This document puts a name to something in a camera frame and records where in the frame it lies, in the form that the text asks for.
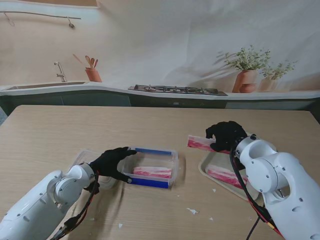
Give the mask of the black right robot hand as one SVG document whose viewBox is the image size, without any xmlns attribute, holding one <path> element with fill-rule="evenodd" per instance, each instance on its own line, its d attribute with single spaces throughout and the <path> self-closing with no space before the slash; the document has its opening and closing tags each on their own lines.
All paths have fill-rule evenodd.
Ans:
<svg viewBox="0 0 320 240">
<path fill-rule="evenodd" d="M 207 139 L 215 137 L 215 142 L 210 144 L 215 152 L 230 151 L 237 140 L 248 136 L 242 126 L 235 121 L 221 121 L 207 128 L 205 133 Z"/>
</svg>

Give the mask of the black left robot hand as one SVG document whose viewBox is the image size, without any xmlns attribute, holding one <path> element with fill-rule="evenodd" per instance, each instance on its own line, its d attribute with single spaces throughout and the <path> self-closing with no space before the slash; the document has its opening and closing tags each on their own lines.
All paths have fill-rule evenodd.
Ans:
<svg viewBox="0 0 320 240">
<path fill-rule="evenodd" d="M 118 147 L 115 149 L 106 150 L 96 160 L 89 163 L 95 173 L 103 177 L 111 177 L 113 179 L 131 183 L 132 179 L 118 171 L 118 164 L 126 157 L 133 156 L 137 153 L 136 150 L 129 147 Z"/>
</svg>

